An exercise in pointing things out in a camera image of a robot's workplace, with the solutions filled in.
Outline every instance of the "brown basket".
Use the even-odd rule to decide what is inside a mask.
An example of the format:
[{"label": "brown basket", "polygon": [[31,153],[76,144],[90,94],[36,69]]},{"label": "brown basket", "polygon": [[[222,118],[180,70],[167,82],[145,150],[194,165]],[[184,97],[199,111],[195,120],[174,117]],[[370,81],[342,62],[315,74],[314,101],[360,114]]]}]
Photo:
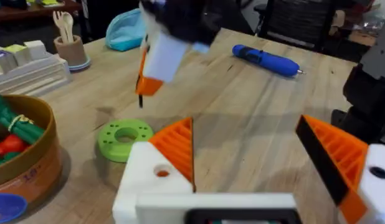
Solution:
[{"label": "brown basket", "polygon": [[[58,186],[62,163],[54,114],[44,101],[21,95],[4,96],[11,108],[45,129],[43,136],[22,154],[0,165],[0,193],[22,196],[28,210],[38,206]],[[0,128],[0,136],[6,130]]]}]

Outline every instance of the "utensil holder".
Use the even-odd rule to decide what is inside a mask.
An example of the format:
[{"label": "utensil holder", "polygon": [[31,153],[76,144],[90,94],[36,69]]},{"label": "utensil holder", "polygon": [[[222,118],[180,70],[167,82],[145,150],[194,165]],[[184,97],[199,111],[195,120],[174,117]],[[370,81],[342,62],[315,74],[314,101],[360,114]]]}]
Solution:
[{"label": "utensil holder", "polygon": [[54,44],[58,51],[58,55],[68,62],[68,66],[77,67],[88,61],[82,40],[79,36],[74,35],[74,41],[67,44],[62,42],[61,37],[57,37],[54,39]]}]

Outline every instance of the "green 3d-printed disc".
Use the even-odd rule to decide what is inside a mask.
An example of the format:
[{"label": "green 3d-printed disc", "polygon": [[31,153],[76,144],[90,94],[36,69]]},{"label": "green 3d-printed disc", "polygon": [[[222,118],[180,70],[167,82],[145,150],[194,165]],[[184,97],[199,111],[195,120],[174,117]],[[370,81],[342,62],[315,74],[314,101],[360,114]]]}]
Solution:
[{"label": "green 3d-printed disc", "polygon": [[148,141],[153,135],[153,130],[144,121],[138,119],[111,121],[98,134],[98,147],[107,159],[127,162],[133,143]]}]

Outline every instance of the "blue screwdriver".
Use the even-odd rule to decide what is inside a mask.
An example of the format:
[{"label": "blue screwdriver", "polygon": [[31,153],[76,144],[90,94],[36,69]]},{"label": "blue screwdriver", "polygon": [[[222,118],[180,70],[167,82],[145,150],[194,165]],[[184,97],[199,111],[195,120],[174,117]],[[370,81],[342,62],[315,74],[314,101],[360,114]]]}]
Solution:
[{"label": "blue screwdriver", "polygon": [[260,65],[284,77],[293,78],[297,74],[304,73],[293,60],[273,55],[263,50],[253,49],[244,45],[236,45],[232,48],[232,53],[236,57]]}]

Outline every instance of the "rubber band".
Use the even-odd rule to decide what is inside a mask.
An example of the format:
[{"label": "rubber band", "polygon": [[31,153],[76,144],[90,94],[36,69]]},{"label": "rubber band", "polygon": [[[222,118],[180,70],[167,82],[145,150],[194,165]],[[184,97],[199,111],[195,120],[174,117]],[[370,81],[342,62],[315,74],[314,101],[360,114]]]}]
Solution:
[{"label": "rubber band", "polygon": [[16,116],[10,123],[10,125],[8,126],[8,131],[11,133],[12,131],[12,128],[14,127],[14,125],[18,122],[18,121],[21,121],[21,122],[28,122],[29,124],[34,124],[33,120],[27,118],[25,115],[23,114],[20,114],[18,116]]}]

